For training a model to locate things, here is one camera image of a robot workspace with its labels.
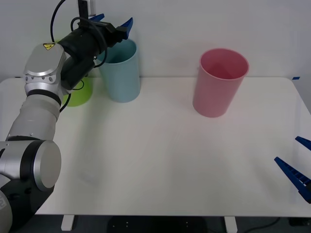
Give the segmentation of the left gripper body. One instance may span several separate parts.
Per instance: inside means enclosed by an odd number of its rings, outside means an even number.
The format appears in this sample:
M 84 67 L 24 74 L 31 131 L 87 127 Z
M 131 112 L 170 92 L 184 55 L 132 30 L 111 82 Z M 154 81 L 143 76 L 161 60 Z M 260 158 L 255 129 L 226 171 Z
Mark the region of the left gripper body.
M 91 26 L 91 45 L 96 49 L 111 48 L 116 43 L 120 43 L 121 41 L 128 39 L 128 22 L 116 28 L 108 22 L 96 22 L 93 20 L 92 22 L 101 32 L 105 40 L 104 43 L 100 34 Z

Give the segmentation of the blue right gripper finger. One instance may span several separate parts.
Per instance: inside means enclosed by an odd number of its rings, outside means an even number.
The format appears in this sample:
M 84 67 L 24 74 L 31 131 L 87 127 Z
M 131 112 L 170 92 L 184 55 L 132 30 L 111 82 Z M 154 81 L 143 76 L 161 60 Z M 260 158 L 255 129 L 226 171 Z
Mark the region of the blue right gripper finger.
M 304 147 L 306 147 L 308 150 L 311 150 L 311 141 L 308 139 L 305 139 L 303 137 L 297 136 L 295 138 L 295 140 L 297 142 L 299 142 L 300 144 L 302 144 Z
M 291 181 L 291 183 L 296 187 L 299 194 L 307 202 L 311 202 L 311 180 L 303 175 L 301 172 L 284 162 L 279 157 L 276 157 L 274 161 Z

